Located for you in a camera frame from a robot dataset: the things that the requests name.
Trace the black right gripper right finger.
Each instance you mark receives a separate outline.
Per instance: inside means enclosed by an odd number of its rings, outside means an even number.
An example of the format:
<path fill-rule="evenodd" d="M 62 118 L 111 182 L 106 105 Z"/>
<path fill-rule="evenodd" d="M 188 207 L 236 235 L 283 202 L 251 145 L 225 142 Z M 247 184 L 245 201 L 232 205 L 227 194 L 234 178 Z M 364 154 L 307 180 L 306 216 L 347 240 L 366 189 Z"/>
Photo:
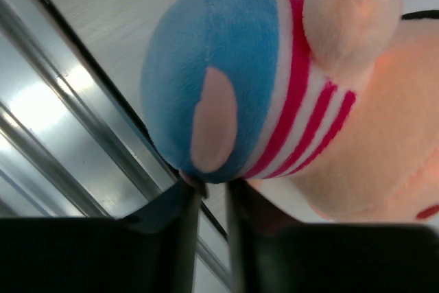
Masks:
<path fill-rule="evenodd" d="M 233 292 L 437 292 L 438 230 L 304 223 L 246 181 L 227 184 Z"/>

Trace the peach-faced plush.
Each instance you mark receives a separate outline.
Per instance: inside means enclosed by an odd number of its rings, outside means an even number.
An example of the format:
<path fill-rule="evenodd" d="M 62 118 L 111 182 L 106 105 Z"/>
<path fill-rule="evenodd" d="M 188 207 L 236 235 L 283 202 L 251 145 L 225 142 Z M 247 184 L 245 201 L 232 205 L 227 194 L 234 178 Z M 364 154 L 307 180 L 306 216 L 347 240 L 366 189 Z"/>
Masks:
<path fill-rule="evenodd" d="M 177 0 L 146 52 L 158 153 L 194 187 L 288 178 L 338 222 L 438 214 L 438 12 L 402 0 Z"/>

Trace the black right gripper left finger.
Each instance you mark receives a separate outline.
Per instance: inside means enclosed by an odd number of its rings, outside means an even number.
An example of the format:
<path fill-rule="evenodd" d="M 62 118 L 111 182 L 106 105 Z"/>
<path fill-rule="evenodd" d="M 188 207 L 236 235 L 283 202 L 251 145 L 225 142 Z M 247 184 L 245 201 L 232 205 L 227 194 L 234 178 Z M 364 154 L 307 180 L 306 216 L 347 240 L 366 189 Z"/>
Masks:
<path fill-rule="evenodd" d="M 3 219 L 1 291 L 190 292 L 199 207 L 178 182 L 121 219 Z"/>

